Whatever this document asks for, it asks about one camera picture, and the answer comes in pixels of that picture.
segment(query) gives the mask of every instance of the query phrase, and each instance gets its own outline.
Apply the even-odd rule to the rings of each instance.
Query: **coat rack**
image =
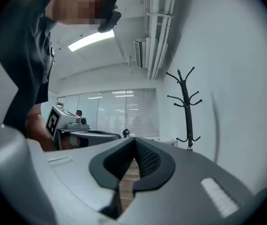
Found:
[[[192,104],[191,103],[191,98],[194,97],[196,94],[199,93],[199,91],[195,92],[193,95],[191,95],[189,97],[188,94],[188,89],[186,88],[186,80],[188,78],[188,76],[190,75],[190,73],[195,69],[195,67],[192,68],[192,70],[188,73],[188,75],[185,77],[185,80],[182,79],[181,73],[179,70],[177,70],[177,73],[179,75],[179,79],[173,75],[171,75],[170,73],[166,73],[167,75],[175,78],[177,80],[177,83],[179,83],[180,87],[181,87],[181,92],[182,92],[182,96],[183,96],[183,100],[178,98],[178,97],[173,97],[173,96],[167,96],[169,98],[174,98],[177,100],[180,100],[182,102],[183,105],[178,105],[176,103],[174,103],[175,106],[177,107],[183,107],[185,109],[185,124],[186,124],[186,140],[181,140],[178,137],[176,138],[177,140],[181,141],[181,142],[186,142],[188,141],[188,150],[193,150],[192,146],[193,146],[193,141],[197,141],[199,140],[201,137],[198,137],[196,140],[194,140],[193,137],[193,125],[192,125],[192,114],[191,114],[191,108],[190,106],[195,106],[198,103],[202,102],[202,99],[200,99],[197,103]]]

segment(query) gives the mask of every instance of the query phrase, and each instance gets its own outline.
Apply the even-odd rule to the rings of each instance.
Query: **black t-shirt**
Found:
[[[18,87],[4,124],[24,135],[30,109],[48,101],[50,30],[55,25],[45,17],[49,2],[10,0],[0,14],[0,63]]]

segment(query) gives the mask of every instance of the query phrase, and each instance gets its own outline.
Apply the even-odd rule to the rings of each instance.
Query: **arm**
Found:
[[[41,115],[41,104],[34,105],[29,111],[25,126],[27,136],[38,141],[43,151],[53,151],[53,143]]]
[[[69,24],[95,24],[101,12],[101,0],[51,0],[46,16],[54,21]]]

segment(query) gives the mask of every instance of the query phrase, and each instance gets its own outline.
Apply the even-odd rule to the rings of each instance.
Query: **floor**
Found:
[[[135,181],[138,180],[140,180],[139,167],[137,162],[133,160],[129,169],[127,170],[126,174],[124,175],[123,179],[119,184],[122,211],[125,211],[134,199],[133,184]]]

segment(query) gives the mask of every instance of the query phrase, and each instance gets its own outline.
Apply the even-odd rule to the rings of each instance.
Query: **ceiling light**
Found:
[[[112,92],[112,94],[122,94],[125,93],[125,91],[116,91],[116,92]]]
[[[134,95],[120,95],[120,96],[115,96],[117,98],[122,98],[122,97],[134,97]]]
[[[107,38],[113,38],[114,36],[115,36],[115,34],[114,34],[113,30],[111,30],[109,32],[105,32],[105,33],[97,32],[97,33],[94,33],[94,34],[89,35],[87,37],[84,37],[75,43],[72,43],[71,45],[68,46],[68,48],[74,52],[75,50],[77,50],[79,48],[82,48],[84,46],[87,46],[89,44],[92,44],[92,43],[95,43],[95,42],[98,42],[98,41],[101,41],[101,40],[104,40]]]
[[[89,97],[88,99],[97,99],[97,98],[102,98],[102,97]]]

